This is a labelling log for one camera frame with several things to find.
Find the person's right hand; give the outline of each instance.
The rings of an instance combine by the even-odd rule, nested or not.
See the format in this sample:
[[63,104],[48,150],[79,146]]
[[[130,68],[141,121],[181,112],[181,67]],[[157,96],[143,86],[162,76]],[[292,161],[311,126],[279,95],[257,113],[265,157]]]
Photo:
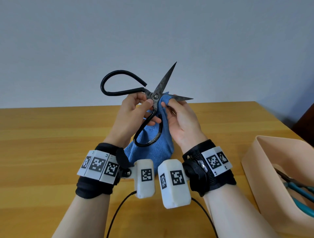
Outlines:
[[170,99],[168,106],[164,102],[161,105],[166,108],[170,134],[183,153],[207,140],[194,111],[186,101]]

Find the person's left hand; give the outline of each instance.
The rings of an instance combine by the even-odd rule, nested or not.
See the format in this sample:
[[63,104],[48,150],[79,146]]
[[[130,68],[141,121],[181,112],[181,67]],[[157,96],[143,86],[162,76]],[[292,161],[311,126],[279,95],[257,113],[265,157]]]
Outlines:
[[[153,100],[146,100],[144,93],[129,94],[126,99],[123,100],[112,130],[104,142],[122,148],[127,147],[131,137],[143,123],[143,118],[147,118],[150,115],[147,110],[152,109],[152,105]],[[153,117],[148,123],[148,126],[153,126],[155,123],[161,123],[161,119],[156,116]]]

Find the beige plastic bin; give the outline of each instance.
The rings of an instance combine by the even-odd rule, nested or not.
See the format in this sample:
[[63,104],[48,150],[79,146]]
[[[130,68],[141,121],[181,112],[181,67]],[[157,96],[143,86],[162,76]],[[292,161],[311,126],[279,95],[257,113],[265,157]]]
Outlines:
[[263,217],[278,232],[314,237],[314,218],[303,213],[289,193],[314,209],[313,203],[287,191],[275,168],[314,186],[314,149],[288,138],[257,136],[242,159],[242,166]]

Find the qr code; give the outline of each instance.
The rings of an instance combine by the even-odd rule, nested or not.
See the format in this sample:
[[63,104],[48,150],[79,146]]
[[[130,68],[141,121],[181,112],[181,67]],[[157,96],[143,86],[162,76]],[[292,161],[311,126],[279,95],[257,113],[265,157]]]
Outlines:
[[86,169],[86,167],[87,167],[88,162],[90,161],[90,159],[91,159],[91,156],[86,156],[86,158],[85,158],[85,160],[84,160],[84,162],[83,162],[81,168]]
[[109,176],[115,177],[116,174],[117,174],[117,171],[118,171],[118,167],[119,167],[118,164],[115,164],[113,162],[108,162],[108,165],[107,165],[107,167],[105,169],[104,174],[107,174]]
[[153,180],[152,169],[141,170],[142,173],[142,182]]
[[161,189],[164,189],[167,187],[165,174],[160,175],[160,183],[161,183]]
[[170,175],[173,185],[185,184],[181,170],[170,171]]
[[104,168],[105,163],[106,163],[106,160],[94,157],[92,163],[89,166],[89,169],[97,171],[97,172],[102,172],[102,169]]
[[217,155],[223,164],[228,162],[227,157],[222,153],[222,151],[218,152]]
[[219,160],[217,159],[216,155],[212,155],[210,157],[207,157],[206,158],[207,161],[208,161],[208,164],[210,165],[210,167],[212,169],[216,169],[218,168],[219,166],[221,166],[221,163],[219,162]]

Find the forearm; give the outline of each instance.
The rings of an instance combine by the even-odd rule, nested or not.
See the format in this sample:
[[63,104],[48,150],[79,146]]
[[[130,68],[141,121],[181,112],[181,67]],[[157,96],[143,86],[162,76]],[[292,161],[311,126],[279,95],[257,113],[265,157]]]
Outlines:
[[110,195],[84,199],[75,196],[52,238],[103,238]]
[[219,238],[279,237],[236,185],[209,191],[204,200]]

